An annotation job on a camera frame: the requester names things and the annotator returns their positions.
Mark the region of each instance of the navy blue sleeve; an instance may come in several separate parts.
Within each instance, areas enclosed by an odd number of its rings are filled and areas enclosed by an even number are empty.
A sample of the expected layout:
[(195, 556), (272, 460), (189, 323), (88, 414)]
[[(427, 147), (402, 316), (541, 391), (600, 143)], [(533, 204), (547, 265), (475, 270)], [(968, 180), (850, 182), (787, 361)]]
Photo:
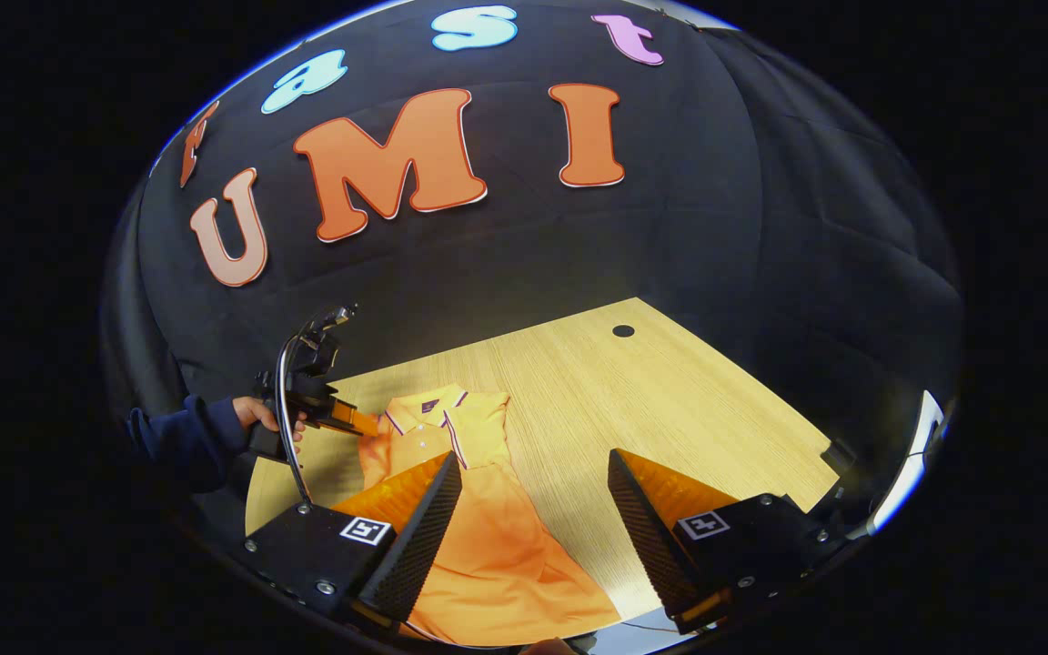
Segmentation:
[(143, 457), (167, 465), (192, 493), (223, 486), (230, 461), (249, 442), (232, 397), (206, 405), (190, 395), (183, 399), (183, 410), (155, 418), (136, 408), (128, 415), (128, 435)]

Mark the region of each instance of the letter cutout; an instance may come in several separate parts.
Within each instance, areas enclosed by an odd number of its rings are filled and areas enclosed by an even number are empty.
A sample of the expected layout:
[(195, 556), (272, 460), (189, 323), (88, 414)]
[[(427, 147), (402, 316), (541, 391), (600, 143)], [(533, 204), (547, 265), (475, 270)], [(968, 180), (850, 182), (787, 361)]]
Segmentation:
[(258, 170), (246, 168), (238, 173), (224, 185), (224, 199), (233, 203), (233, 212), (237, 215), (241, 226), (241, 237), (245, 240), (245, 254), (233, 259), (224, 249), (220, 233), (217, 232), (217, 199), (209, 198), (192, 212), (189, 227), (196, 233), (196, 241), (200, 242), (200, 254), (204, 264), (209, 265), (213, 278), (221, 285), (243, 286), (258, 278), (265, 269), (265, 259), (269, 256), (269, 247), (265, 244), (265, 230), (261, 227), (258, 206), (253, 201), (249, 187), (258, 178)]
[(432, 44), (440, 50), (454, 52), (465, 48), (490, 48), (507, 43), (516, 38), (516, 24), (511, 21), (516, 12), (503, 4), (490, 7), (468, 7), (440, 14), (431, 21), (431, 28), (440, 34), (432, 39)]
[(346, 185), (388, 220), (398, 213), (403, 184), (415, 165), (415, 211), (433, 212), (474, 203), (487, 185), (472, 174), (463, 141), (463, 107), (472, 95), (463, 88), (441, 88), (408, 100), (395, 118), (386, 146), (379, 146), (347, 117), (307, 130), (293, 141), (313, 172), (321, 224), (318, 239), (333, 242), (367, 226), (367, 212), (350, 203)]
[(625, 179), (625, 169), (612, 158), (610, 110), (620, 101), (612, 88), (591, 84), (558, 84), (548, 95), (565, 107), (569, 130), (569, 162), (561, 169), (566, 187), (608, 187)]
[(646, 50), (641, 38), (653, 38), (653, 35), (650, 34), (650, 30), (633, 24), (633, 21), (629, 20), (629, 18), (595, 16), (593, 17), (593, 21), (609, 28), (609, 38), (612, 38), (612, 44), (620, 50), (620, 53), (627, 56), (627, 58), (643, 63), (647, 66), (661, 66), (661, 62), (665, 61), (661, 58), (661, 54)]
[(213, 112), (217, 111), (217, 105), (220, 104), (220, 100), (213, 103), (213, 107), (209, 107), (208, 111), (204, 111), (204, 115), (200, 116), (200, 121), (196, 122), (196, 126), (193, 126), (192, 132), (189, 132), (189, 135), (183, 137), (183, 163), (180, 167), (180, 190), (183, 190), (183, 184), (192, 177), (192, 170), (197, 167), (197, 148), (200, 147), (200, 140), (204, 137), (204, 128), (209, 125), (209, 118), (213, 115)]
[(283, 74), (278, 84), (274, 84), (276, 91), (261, 104), (261, 113), (271, 114), (298, 100), (300, 95), (316, 93), (337, 82), (349, 70), (342, 65), (342, 58), (345, 56), (346, 50), (324, 52)]

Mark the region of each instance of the table surface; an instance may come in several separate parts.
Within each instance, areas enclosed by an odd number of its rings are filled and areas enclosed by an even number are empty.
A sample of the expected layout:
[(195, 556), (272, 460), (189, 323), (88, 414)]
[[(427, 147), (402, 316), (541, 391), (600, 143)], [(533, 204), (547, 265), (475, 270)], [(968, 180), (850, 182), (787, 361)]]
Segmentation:
[[(612, 328), (629, 325), (630, 336)], [(607, 486), (614, 447), (737, 499), (789, 494), (810, 510), (837, 479), (828, 439), (764, 385), (638, 299), (333, 381), (378, 414), (392, 397), (457, 383), (507, 391), (512, 466), (545, 526), (623, 620), (660, 607)], [(353, 435), (304, 432), (299, 461), (318, 505), (362, 490)], [(288, 465), (258, 459), (245, 533), (300, 501)]]

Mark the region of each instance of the person's hand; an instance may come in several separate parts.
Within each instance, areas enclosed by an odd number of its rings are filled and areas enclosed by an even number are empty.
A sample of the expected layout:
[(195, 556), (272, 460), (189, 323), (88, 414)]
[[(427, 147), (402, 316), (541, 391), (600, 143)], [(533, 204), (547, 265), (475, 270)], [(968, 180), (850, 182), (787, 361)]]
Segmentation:
[(527, 651), (521, 652), (521, 655), (576, 655), (576, 652), (571, 650), (564, 639), (546, 638), (544, 641), (532, 643)]
[[(274, 417), (272, 411), (265, 407), (265, 403), (261, 402), (258, 398), (253, 396), (241, 396), (233, 398), (233, 411), (237, 413), (237, 419), (241, 422), (241, 429), (248, 431), (249, 427), (261, 420), (262, 425), (269, 431), (278, 432), (280, 428), (278, 427), (278, 418)], [(305, 411), (300, 411), (299, 419), (296, 420), (293, 429), (294, 442), (300, 442), (302, 440), (302, 432), (305, 430), (305, 423), (303, 420), (307, 419), (307, 414)], [(296, 452), (302, 452), (302, 449), (294, 445), (293, 450)]]
[(299, 411), (299, 420), (293, 424), (293, 452), (302, 452), (302, 449), (299, 447), (299, 442), (302, 440), (302, 431), (305, 430), (305, 423), (303, 423), (305, 419), (307, 419), (305, 411)]

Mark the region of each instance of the person's arm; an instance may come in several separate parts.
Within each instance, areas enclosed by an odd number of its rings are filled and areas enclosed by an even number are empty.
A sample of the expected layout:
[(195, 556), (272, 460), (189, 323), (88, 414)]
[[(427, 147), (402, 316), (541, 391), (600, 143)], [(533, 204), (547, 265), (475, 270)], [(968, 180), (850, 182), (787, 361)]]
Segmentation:
[[(190, 395), (176, 414), (152, 418), (138, 408), (132, 410), (128, 435), (143, 457), (172, 470), (192, 493), (208, 493), (224, 484), (230, 461), (245, 452), (249, 427), (258, 420), (270, 431), (279, 429), (258, 398), (226, 397), (210, 405)], [(297, 424), (299, 431), (303, 427)]]

